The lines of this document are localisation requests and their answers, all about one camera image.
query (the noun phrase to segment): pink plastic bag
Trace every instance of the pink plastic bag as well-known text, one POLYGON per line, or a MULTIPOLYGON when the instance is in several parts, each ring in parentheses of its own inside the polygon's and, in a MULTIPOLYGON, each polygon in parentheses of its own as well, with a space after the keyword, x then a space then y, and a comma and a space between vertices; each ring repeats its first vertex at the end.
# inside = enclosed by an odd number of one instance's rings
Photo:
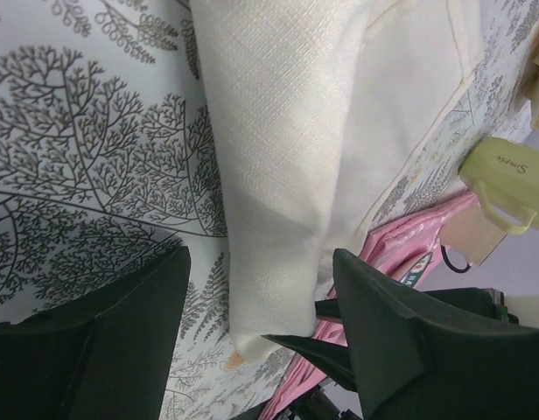
MULTIPOLYGON (((403 280, 417 261, 424 258, 429 265, 419 280, 423 279, 442 261, 437 234, 440 228, 454 214, 475 202, 471 192, 466 192, 444 204, 410 216, 393 221, 371 232, 359 257, 384 274, 403 280)), ((335 298, 332 289, 329 298, 335 298)), ((342 346, 346 345, 346 337, 342 325, 320 321, 314 338, 342 346)), ((273 398, 268 402, 260 415, 260 420, 272 420, 278 413, 302 394, 314 388, 326 378, 310 362, 296 355, 273 398)))

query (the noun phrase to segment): black strap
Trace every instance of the black strap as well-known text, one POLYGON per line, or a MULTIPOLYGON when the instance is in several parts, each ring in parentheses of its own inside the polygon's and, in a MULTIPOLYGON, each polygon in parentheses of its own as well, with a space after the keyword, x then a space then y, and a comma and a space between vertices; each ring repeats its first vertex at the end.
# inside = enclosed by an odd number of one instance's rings
POLYGON ((451 260, 448 259, 448 255, 446 254, 445 245, 441 245, 441 254, 443 255, 443 261, 446 264, 446 266, 449 269, 451 269, 452 271, 454 271, 455 273, 464 274, 464 273, 467 273, 470 270, 471 266, 468 263, 466 263, 466 265, 465 265, 465 267, 463 269, 459 269, 458 267, 454 267, 452 265, 451 260))

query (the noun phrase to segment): cream cloth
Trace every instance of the cream cloth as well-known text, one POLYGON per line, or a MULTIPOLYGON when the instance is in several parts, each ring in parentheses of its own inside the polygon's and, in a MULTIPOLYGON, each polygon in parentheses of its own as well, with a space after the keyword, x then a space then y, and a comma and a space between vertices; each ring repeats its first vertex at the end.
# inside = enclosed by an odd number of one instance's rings
POLYGON ((399 174, 469 85, 476 0, 194 0, 230 241, 230 325, 312 335, 331 251, 359 252, 399 174))

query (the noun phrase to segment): pink bag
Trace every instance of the pink bag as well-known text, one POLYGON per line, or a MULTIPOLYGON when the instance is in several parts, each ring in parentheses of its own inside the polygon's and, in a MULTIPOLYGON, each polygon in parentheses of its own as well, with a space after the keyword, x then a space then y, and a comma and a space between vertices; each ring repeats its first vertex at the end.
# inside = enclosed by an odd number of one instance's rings
MULTIPOLYGON (((395 280, 416 287, 419 280, 443 260, 437 238, 440 228, 454 214, 475 201, 473 193, 465 192, 444 204, 379 227, 368 235, 359 257, 395 280)), ((335 296, 335 289, 332 289, 328 297, 335 296)), ((326 321, 318 323, 314 338, 342 346, 347 344, 343 326, 326 321)), ((324 373, 296 355, 259 420, 272 420, 325 378, 324 373)))

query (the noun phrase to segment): fern pattern fabric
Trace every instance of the fern pattern fabric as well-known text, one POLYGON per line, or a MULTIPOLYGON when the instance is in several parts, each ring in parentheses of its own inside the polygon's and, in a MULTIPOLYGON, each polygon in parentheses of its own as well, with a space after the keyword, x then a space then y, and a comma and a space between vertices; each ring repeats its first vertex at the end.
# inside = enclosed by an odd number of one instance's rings
MULTIPOLYGON (((19 3, 0 1, 0 321, 184 243, 192 274, 160 418, 226 420, 269 399, 292 354, 247 363, 228 336, 227 229, 190 2, 19 3)), ((482 135, 528 134, 515 82, 539 0, 492 3, 474 85, 376 226, 452 191, 482 135)))

